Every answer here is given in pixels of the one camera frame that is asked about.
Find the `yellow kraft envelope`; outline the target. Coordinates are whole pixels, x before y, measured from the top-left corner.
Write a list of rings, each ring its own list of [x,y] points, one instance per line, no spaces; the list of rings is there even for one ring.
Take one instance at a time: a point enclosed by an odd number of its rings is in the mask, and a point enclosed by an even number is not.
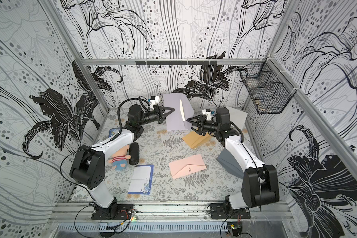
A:
[[[191,149],[195,149],[207,143],[211,138],[212,136],[210,136],[209,134],[203,136],[197,134],[194,131],[191,131],[189,134],[185,135],[182,139]]]

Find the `lilac grey envelope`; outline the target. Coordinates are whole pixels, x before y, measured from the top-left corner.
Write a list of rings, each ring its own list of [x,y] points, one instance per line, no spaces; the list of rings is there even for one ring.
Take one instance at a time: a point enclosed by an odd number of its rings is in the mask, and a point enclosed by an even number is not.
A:
[[[182,121],[179,100],[182,100],[185,122]],[[184,131],[191,130],[191,123],[187,122],[188,118],[194,116],[194,110],[191,103],[189,102],[187,96],[181,93],[172,93],[163,95],[164,106],[174,108],[175,111],[166,117],[166,124],[168,131]]]

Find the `dark grey envelope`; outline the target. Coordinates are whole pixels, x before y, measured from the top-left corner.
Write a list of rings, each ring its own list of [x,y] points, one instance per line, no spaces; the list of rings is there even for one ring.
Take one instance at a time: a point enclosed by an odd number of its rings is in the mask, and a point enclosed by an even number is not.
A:
[[[234,156],[224,148],[219,156],[216,158],[216,161],[231,175],[243,179],[244,171],[234,158]]]

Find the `white blue-bordered letter paper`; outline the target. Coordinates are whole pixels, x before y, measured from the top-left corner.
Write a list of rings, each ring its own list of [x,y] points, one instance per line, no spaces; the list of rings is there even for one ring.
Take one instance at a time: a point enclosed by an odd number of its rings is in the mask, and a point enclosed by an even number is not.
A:
[[[128,194],[149,195],[151,192],[153,165],[137,165],[130,180]]]

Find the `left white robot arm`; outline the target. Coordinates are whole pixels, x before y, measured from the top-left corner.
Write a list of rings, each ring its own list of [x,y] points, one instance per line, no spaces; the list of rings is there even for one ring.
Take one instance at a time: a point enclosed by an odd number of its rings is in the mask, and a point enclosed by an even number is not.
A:
[[[152,122],[163,123],[165,118],[175,111],[174,108],[159,106],[158,97],[149,100],[131,98],[124,100],[118,107],[120,109],[126,102],[139,101],[140,104],[130,106],[128,120],[123,126],[119,120],[119,131],[114,136],[92,146],[80,146],[76,152],[69,176],[74,183],[88,190],[94,204],[102,209],[116,206],[116,198],[109,192],[104,183],[105,159],[110,158],[122,148],[137,141],[144,132],[143,125]]]

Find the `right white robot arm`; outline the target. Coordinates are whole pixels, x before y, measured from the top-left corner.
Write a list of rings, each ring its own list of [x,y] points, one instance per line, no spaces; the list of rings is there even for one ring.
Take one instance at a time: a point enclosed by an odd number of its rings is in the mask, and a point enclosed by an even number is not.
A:
[[[280,200],[277,170],[273,165],[266,165],[245,146],[243,133],[231,121],[227,108],[218,108],[215,114],[205,110],[201,115],[188,118],[186,121],[198,135],[213,134],[233,156],[243,172],[241,191],[226,196],[224,201],[226,209],[261,207]]]

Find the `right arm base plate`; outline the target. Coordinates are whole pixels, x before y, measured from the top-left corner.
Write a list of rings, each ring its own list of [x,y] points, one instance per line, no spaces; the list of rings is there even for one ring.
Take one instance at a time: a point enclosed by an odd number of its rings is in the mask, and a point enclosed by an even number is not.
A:
[[[225,208],[222,203],[211,203],[206,208],[206,213],[214,220],[225,220],[225,219],[241,219],[246,220],[250,219],[250,211],[247,208],[230,210]]]

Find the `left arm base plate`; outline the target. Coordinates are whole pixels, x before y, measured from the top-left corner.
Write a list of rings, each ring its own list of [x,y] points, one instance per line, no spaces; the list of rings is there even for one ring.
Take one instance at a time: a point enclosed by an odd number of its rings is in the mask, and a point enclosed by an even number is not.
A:
[[[131,217],[133,212],[133,204],[115,204],[110,205],[108,208],[102,208],[98,205],[94,205],[94,211],[92,213],[92,220],[119,220],[124,221]]]

